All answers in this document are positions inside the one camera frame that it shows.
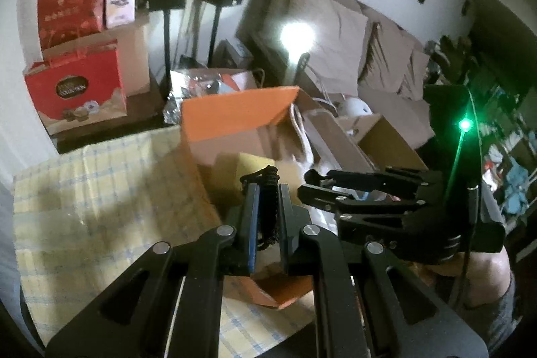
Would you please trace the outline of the person's right hand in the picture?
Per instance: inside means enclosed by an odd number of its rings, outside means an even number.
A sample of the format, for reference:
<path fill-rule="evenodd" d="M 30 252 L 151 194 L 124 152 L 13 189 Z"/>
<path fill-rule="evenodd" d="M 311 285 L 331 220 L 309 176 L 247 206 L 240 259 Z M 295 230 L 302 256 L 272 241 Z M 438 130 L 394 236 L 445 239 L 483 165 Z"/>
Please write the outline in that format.
<path fill-rule="evenodd" d="M 464 254 L 455 255 L 439 265 L 412 263 L 409 268 L 426 285 L 432 286 L 441 276 L 462 278 Z M 470 253 L 463 292 L 464 304 L 475 308 L 500 300 L 510 289 L 510 261 L 503 247 L 498 253 Z"/>

